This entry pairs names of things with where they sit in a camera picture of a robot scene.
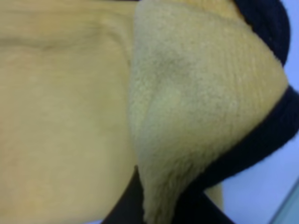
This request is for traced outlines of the yellow towel with black trim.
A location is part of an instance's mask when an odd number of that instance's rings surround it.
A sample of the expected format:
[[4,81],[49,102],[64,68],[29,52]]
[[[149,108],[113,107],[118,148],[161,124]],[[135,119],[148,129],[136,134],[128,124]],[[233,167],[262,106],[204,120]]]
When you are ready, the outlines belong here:
[[3,224],[228,224],[221,182],[299,130],[279,0],[3,0]]

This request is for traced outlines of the light green plastic tray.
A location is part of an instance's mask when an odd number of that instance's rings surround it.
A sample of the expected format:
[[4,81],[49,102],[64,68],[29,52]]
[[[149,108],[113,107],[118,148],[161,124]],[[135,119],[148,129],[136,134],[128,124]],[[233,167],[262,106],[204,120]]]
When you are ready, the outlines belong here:
[[299,184],[296,184],[270,224],[299,224]]

